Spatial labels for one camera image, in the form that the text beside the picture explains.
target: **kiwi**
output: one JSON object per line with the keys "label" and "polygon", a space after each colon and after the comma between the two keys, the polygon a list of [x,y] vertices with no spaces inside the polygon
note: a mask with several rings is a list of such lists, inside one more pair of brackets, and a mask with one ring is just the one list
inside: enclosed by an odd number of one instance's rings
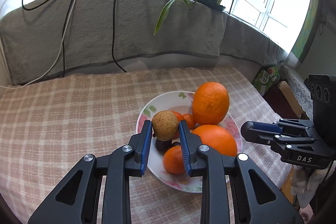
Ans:
{"label": "kiwi", "polygon": [[169,110],[162,110],[152,118],[155,137],[161,141],[171,140],[179,129],[179,121],[175,114]]}

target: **cloth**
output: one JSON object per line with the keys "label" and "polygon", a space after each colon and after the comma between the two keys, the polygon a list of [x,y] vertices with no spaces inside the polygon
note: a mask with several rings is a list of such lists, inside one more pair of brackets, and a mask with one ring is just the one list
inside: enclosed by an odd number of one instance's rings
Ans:
{"label": "cloth", "polygon": [[287,79],[296,100],[306,112],[309,119],[313,120],[313,100],[310,98],[310,90],[304,84],[303,78],[292,68],[282,66],[280,74],[283,79]]}
{"label": "cloth", "polygon": [[[238,128],[246,121],[279,119],[233,68],[70,75],[5,93],[0,99],[0,193],[22,223],[27,223],[81,157],[107,155],[127,144],[140,111],[152,98],[173,90],[194,92],[207,81],[227,88],[229,113]],[[265,145],[243,140],[243,152],[281,187],[289,164]],[[130,178],[130,202],[134,224],[200,221],[201,194],[173,189],[149,170],[142,178]]]}
{"label": "cloth", "polygon": [[309,176],[308,171],[304,167],[294,165],[291,194],[297,196],[301,208],[306,208],[309,205],[324,178],[326,181],[334,172],[336,161],[330,164],[332,166],[328,175],[327,172],[330,165],[323,170],[315,169],[311,176]]}
{"label": "cloth", "polygon": [[[26,6],[34,7],[44,0]],[[71,0],[51,0],[32,11],[13,10],[0,20],[0,40],[13,85],[45,73],[58,54],[64,19]],[[76,0],[64,39],[67,71],[112,63],[112,1]],[[248,23],[195,3],[189,10],[176,1],[154,36],[157,19],[169,0],[117,0],[115,58],[177,53],[216,59],[230,55],[260,65],[283,61],[287,54]],[[63,71],[62,58],[47,74]]]}

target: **white ceramic bowl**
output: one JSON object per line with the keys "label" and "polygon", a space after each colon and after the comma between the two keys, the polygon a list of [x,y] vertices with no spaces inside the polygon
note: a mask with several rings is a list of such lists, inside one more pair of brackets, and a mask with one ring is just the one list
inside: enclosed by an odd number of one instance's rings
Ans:
{"label": "white ceramic bowl", "polygon": [[[171,91],[161,94],[145,105],[141,110],[136,123],[136,133],[140,133],[145,120],[151,120],[152,117],[161,110],[174,110],[181,114],[192,114],[192,102],[194,92],[190,91]],[[242,150],[242,137],[239,129],[228,113],[219,126],[228,130],[236,140],[238,153]],[[189,177],[186,173],[174,175],[168,173],[163,167],[163,154],[155,148],[155,138],[152,138],[151,149],[148,159],[148,169],[163,183],[177,190],[189,193],[202,193],[202,177]]]}

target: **tangerine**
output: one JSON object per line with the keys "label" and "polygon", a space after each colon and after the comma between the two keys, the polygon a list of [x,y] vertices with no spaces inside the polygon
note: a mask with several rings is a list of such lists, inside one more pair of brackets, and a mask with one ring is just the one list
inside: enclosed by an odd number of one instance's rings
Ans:
{"label": "tangerine", "polygon": [[196,121],[193,115],[186,113],[183,114],[184,119],[186,120],[187,124],[188,124],[188,128],[189,129],[194,129],[195,125],[196,125]]}
{"label": "tangerine", "polygon": [[[182,120],[184,120],[184,117],[181,113],[177,112],[177,111],[174,111],[174,110],[171,110],[171,112],[173,112],[178,120],[178,122],[181,122]],[[177,131],[175,136],[173,137],[173,139],[177,139],[179,137],[179,132]]]}
{"label": "tangerine", "polygon": [[199,125],[219,124],[229,109],[230,99],[226,88],[216,82],[207,82],[196,90],[192,105]]}
{"label": "tangerine", "polygon": [[235,138],[225,128],[213,124],[204,124],[193,130],[200,136],[203,144],[211,146],[219,153],[235,157],[238,149]]}
{"label": "tangerine", "polygon": [[181,122],[182,120],[184,120],[184,117],[181,113],[177,112],[177,111],[174,111],[174,110],[171,110],[171,112],[173,112],[178,120],[178,122]]}
{"label": "tangerine", "polygon": [[169,173],[176,175],[184,173],[181,146],[174,146],[164,154],[163,166]]}

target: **plaid tablecloth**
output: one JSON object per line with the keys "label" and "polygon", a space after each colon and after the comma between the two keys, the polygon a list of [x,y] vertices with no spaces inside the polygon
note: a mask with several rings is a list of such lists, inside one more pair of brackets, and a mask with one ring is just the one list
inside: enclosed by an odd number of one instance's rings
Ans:
{"label": "plaid tablecloth", "polygon": [[[110,154],[128,143],[137,117],[155,96],[195,91],[207,81],[226,86],[229,113],[245,121],[279,119],[248,80],[233,68],[161,69],[113,75],[71,75],[6,93],[0,100],[0,193],[15,215],[29,217],[85,154]],[[247,153],[280,187],[290,165],[269,147],[243,142]],[[149,170],[130,178],[132,222],[199,223],[201,194],[160,182]]]}

